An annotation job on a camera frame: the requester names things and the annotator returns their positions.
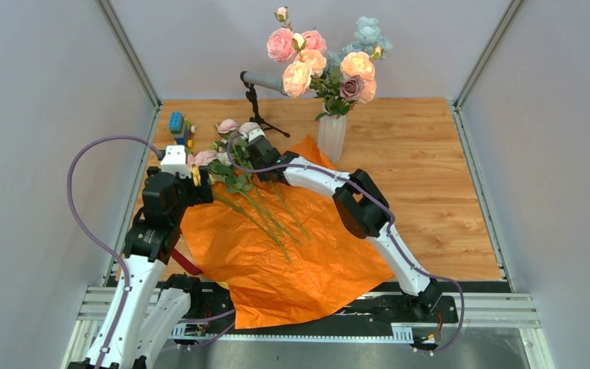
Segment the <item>yellow flower bouquet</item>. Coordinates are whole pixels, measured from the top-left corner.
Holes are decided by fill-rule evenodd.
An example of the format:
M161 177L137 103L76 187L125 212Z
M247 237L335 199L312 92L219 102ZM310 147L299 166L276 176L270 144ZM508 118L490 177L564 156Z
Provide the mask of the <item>yellow flower bouquet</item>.
M247 145L241 139L244 134L249 134L258 128L259 125L254 122L240 125L233 119L224 119L215 126L219 138L212 142L211 148L190 155L187 163L192 171L205 167L209 172L211 183L221 183L225 186L227 193L243 198L250 205L249 210L243 209L241 205L234 203L232 199L222 194L214 196L216 201L232 208L254 223L276 243L286 260L291 262L292 258L284 244L285 238L298 244L301 244L302 241L273 215L261 195L259 187L255 184L257 175L235 167L235 165L244 168L253 167L250 163Z

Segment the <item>peach rose flower stem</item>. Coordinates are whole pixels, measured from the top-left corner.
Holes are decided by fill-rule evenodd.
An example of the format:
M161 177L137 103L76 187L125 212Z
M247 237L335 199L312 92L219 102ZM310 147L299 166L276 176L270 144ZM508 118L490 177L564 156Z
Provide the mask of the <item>peach rose flower stem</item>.
M317 50L305 50L295 55L282 74L283 87L287 96L299 98L310 89L314 78L320 77L326 68L324 54Z

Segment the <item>orange yellow wrapping paper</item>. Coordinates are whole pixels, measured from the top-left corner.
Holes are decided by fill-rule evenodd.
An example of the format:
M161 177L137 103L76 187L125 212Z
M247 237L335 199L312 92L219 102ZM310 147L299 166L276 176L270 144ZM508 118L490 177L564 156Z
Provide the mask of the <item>orange yellow wrapping paper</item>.
M239 329L326 317L393 276L324 196L261 181L248 195L221 182L213 192L186 210L181 233L204 275L227 284Z

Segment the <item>light blue flower stem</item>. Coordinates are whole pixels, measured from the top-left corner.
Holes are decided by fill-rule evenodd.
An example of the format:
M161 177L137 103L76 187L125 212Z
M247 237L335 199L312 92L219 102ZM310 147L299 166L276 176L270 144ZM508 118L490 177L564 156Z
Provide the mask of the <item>light blue flower stem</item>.
M356 20L354 40L339 51L327 52L327 67L339 67L341 61L351 52L365 52L372 57L380 55L377 60L386 59L392 53L393 44L382 34L378 18L362 16Z

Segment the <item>pink rose flower stem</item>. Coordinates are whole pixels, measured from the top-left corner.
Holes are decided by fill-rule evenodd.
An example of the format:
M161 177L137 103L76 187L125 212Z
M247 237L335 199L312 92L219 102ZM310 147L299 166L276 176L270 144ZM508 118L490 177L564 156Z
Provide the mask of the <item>pink rose flower stem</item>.
M317 30L295 32L290 23L290 13L287 6L280 6L273 13L280 27L268 36L266 49L268 57L279 63L285 63L305 50L326 52L326 40Z

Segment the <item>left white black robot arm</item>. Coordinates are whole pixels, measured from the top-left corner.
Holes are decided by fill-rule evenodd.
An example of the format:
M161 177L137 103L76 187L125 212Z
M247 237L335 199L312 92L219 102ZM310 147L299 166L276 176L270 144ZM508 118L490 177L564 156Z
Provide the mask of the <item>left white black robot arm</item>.
M156 307L148 306L181 236L186 209L213 201L208 170L200 166L180 175L151 167L147 172L111 306L85 359L69 363L70 368L152 368L178 321L204 309L200 280L183 274L169 277Z

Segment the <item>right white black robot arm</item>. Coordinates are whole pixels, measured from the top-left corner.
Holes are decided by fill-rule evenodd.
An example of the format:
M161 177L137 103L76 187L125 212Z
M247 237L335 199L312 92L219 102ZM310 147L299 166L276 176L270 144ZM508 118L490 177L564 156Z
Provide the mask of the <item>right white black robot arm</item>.
M400 290L410 296L407 302L412 317L427 321L437 313L443 295L438 281L406 246L387 200L365 171L335 171L291 151L281 154L261 132L242 134L240 139L247 145L249 172L333 200L345 229L374 246L396 277Z

